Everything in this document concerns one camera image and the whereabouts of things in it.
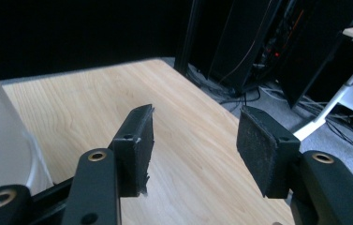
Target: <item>dark background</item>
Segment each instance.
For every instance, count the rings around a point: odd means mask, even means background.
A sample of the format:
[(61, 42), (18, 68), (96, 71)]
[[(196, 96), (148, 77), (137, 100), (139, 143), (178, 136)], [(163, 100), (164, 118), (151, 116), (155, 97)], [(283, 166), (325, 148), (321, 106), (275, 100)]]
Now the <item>dark background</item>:
[(0, 0), (0, 80), (174, 56), (188, 4)]

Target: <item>black foam pad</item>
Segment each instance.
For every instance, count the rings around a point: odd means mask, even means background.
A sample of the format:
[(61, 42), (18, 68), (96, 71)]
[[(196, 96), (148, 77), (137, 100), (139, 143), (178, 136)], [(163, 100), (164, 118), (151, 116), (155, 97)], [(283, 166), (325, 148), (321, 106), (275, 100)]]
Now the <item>black foam pad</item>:
[(287, 167), (298, 158), (300, 141), (266, 112), (244, 106), (237, 148), (263, 196), (285, 199)]

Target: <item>black metal bar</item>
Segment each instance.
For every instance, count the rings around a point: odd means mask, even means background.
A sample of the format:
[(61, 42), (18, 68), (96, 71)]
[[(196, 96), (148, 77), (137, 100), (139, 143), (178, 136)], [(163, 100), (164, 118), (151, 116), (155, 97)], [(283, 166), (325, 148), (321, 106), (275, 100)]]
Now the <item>black metal bar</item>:
[(26, 223), (30, 214), (30, 190), (22, 185), (0, 187), (0, 224), (20, 225)]
[(188, 61), (190, 60), (191, 49), (193, 47), (194, 38), (197, 33), (202, 3), (203, 0), (193, 0), (191, 10), (188, 15), (188, 23), (185, 35), (182, 36), (181, 45), (175, 57), (174, 69), (176, 69), (184, 76), (187, 74)]
[(121, 224), (117, 167), (110, 149), (80, 157), (62, 224)]
[(301, 173), (318, 214), (317, 224), (353, 224), (353, 174), (339, 158), (305, 152)]

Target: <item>gray carpet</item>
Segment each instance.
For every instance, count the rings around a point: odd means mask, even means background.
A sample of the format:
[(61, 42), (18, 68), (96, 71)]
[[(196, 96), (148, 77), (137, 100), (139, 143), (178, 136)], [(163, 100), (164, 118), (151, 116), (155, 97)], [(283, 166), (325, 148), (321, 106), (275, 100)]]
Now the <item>gray carpet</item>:
[[(165, 62), (173, 66), (173, 58), (163, 58)], [(204, 79), (202, 74), (199, 74), (197, 70), (190, 65), (190, 77), (196, 79), (198, 83), (203, 84), (201, 86), (202, 91), (207, 93), (211, 98), (217, 102), (225, 100), (224, 97), (218, 95), (219, 93), (214, 90), (224, 90), (224, 87), (216, 82), (207, 81)], [(271, 88), (280, 89), (276, 82), (267, 83)], [(257, 91), (247, 93), (247, 99), (255, 99), (258, 97)], [(235, 102), (223, 104), (223, 107), (231, 111), (237, 118), (240, 117), (240, 108), (243, 104), (237, 104)], [(289, 131), (294, 132), (301, 128), (305, 123), (314, 118), (312, 114), (304, 109), (296, 108), (291, 110), (287, 102), (283, 99), (275, 99), (260, 89), (260, 99), (252, 102), (247, 102), (248, 106), (259, 108), (269, 115), (271, 115), (276, 121), (287, 128)], [(348, 129), (337, 126), (341, 129), (345, 135), (353, 140), (353, 133)], [(332, 154), (340, 158), (347, 168), (353, 173), (353, 146), (348, 142), (342, 140), (336, 134), (331, 132), (327, 125), (323, 125), (313, 134), (302, 141), (301, 152), (308, 150), (318, 150)]]

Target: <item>light wood tabletop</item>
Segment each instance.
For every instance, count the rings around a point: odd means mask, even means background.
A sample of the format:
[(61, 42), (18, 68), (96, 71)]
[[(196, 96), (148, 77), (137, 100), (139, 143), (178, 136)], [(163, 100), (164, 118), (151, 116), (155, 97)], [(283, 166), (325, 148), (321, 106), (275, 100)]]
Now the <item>light wood tabletop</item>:
[(153, 104), (148, 196), (122, 198), (123, 224), (292, 224), (263, 199), (237, 152), (238, 119), (160, 60), (4, 85), (54, 182), (107, 147), (128, 113)]

